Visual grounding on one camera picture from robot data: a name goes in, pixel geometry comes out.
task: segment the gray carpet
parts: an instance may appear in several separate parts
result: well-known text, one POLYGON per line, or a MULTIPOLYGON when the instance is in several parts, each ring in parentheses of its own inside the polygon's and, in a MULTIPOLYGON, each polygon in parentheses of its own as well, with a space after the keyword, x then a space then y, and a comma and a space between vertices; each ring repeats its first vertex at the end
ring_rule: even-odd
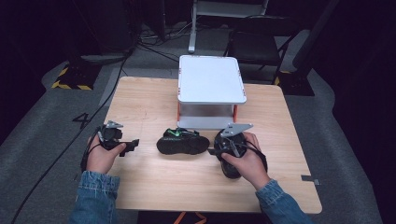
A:
MULTIPOLYGON (((227 29, 198 33, 197 55, 220 56, 225 49, 227 29)), ((293 70, 291 61, 308 32, 290 45, 282 70, 293 70)), ((182 36, 154 49, 177 60, 187 54, 189 37, 182 36)), ((22 200, 47 168, 79 131, 72 120, 92 116, 111 93, 120 63, 104 66, 93 91, 51 89, 64 67, 61 63, 43 77, 47 92, 26 114, 0 146, 0 223, 10 223, 22 200)), ((177 78, 178 63, 154 52, 137 49, 124 65, 123 76, 177 78)), ((265 84, 271 70, 260 73, 241 66, 246 82, 265 84)), ((372 186, 356 160, 342 130, 332 116, 331 88, 312 71, 308 76, 315 97, 285 96, 323 211, 311 215, 316 223, 381 223, 372 186)), ((79 180, 79 162, 88 137, 101 125, 108 107, 103 107, 87 129, 59 159, 21 210, 17 223, 67 223, 74 206, 79 180)), ((120 223, 136 223, 137 212, 119 210, 120 223)))

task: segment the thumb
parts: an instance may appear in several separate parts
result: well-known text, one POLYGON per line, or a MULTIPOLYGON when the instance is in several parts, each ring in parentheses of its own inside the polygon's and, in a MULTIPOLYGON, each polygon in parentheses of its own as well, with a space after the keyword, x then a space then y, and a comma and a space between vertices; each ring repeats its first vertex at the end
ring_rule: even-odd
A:
POLYGON ((126 148, 126 144, 125 143, 121 143, 118 146, 114 147, 113 149, 111 149, 111 152, 113 152, 114 154, 119 155, 124 149, 126 148))
POLYGON ((238 163, 238 158, 228 153, 221 153, 221 157, 233 166, 235 166, 238 163))

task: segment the white box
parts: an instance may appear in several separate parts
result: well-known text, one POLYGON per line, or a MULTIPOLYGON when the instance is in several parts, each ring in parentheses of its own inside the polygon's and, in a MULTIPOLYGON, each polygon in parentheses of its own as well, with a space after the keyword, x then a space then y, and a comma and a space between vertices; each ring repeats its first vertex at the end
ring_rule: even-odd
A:
POLYGON ((223 129, 246 102, 238 62, 231 57, 183 55, 179 60, 177 126, 223 129))

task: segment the hand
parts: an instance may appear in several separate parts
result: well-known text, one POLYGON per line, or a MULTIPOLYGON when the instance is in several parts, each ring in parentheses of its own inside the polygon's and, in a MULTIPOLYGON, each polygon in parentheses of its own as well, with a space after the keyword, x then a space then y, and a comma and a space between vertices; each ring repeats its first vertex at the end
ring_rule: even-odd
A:
POLYGON ((87 161, 87 171, 93 171, 100 174, 107 174, 113 166, 116 157, 125 149, 125 143, 119 144, 113 149, 107 151, 99 142, 99 137, 96 135, 90 146, 90 155, 87 161))
MULTIPOLYGON (((244 133, 247 141, 251 142, 257 149, 260 149, 259 141, 254 133, 244 133)), ((262 159, 248 149, 242 158, 236 158, 228 153, 222 153, 221 157, 233 165, 248 182, 250 182, 256 190, 264 187, 271 178, 265 172, 262 159)))

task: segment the vr controller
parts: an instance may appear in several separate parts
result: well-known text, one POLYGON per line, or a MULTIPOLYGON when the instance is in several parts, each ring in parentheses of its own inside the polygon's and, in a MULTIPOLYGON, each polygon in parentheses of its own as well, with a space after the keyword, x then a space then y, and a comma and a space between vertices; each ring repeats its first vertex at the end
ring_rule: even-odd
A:
MULTIPOLYGON (((122 127, 123 125, 109 120, 107 124, 96 128, 92 139, 96 134, 98 134, 100 145, 106 150, 111 150, 119 144, 125 143, 126 148, 120 153, 120 157, 124 157, 125 153, 134 151, 134 148, 139 145, 139 139, 135 139, 132 142, 120 142, 120 139, 122 138, 122 131, 119 128, 122 127)), ((87 169, 88 156, 90 155, 91 150, 91 143, 89 143, 81 160, 81 172, 84 172, 87 169)))
POLYGON ((208 152, 216 156, 221 163, 221 170, 225 176, 231 179, 241 177, 238 170, 221 157, 222 153, 228 153, 235 157, 243 157, 247 150, 254 151, 264 165, 265 171, 268 171, 267 159, 258 149, 249 148, 242 131, 251 128, 252 124, 229 124, 226 129, 221 130, 215 137, 214 149, 209 148, 208 152))

